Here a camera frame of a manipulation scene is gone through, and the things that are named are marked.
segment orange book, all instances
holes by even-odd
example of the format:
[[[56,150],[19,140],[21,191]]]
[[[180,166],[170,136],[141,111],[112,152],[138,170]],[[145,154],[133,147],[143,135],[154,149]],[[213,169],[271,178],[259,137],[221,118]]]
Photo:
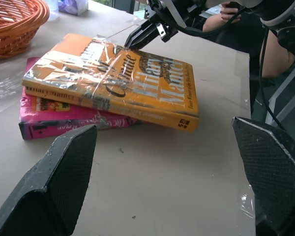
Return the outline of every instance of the orange book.
[[[26,94],[192,131],[199,111],[188,63],[68,34],[25,74]]]

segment book cover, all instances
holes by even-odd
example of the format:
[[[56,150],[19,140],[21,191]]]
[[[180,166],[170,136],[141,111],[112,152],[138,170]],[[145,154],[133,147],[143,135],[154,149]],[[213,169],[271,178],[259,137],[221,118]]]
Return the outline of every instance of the book cover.
[[[38,59],[29,58],[26,71]],[[27,95],[23,89],[19,127],[25,140],[58,136],[88,124],[96,124],[98,129],[108,129],[142,123],[127,116]]]
[[[68,34],[25,74],[26,94],[192,131],[190,64]]]

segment pink book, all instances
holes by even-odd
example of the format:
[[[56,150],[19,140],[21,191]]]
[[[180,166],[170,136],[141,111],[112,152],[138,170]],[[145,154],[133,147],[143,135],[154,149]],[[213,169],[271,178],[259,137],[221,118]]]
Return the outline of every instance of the pink book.
[[[26,71],[38,60],[28,58]],[[127,116],[26,95],[23,89],[19,127],[25,140],[58,136],[88,124],[96,124],[98,129],[108,129],[142,123]]]

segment human hand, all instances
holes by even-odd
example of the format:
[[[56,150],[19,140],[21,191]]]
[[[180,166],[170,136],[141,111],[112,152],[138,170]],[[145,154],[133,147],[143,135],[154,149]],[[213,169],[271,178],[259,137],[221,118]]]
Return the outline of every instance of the human hand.
[[[221,19],[224,22],[228,22],[228,20],[231,19],[232,16],[234,16],[234,14],[236,12],[238,12],[237,8],[228,7],[228,4],[230,4],[230,3],[231,2],[228,1],[228,2],[225,2],[222,4],[222,9],[221,9],[220,15],[221,15]],[[236,19],[234,19],[232,23],[236,23],[236,22],[240,21],[240,17],[241,17],[241,15],[237,16]]]

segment human arm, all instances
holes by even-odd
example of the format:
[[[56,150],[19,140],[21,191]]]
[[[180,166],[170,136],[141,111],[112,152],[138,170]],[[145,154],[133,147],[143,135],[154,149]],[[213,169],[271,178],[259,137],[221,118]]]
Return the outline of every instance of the human arm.
[[[209,32],[215,30],[222,25],[224,25],[236,12],[238,12],[237,8],[229,8],[227,5],[230,2],[225,2],[222,4],[222,9],[220,14],[210,16],[205,24],[203,25],[203,32]],[[240,21],[240,15],[235,19],[232,23],[236,23]]]

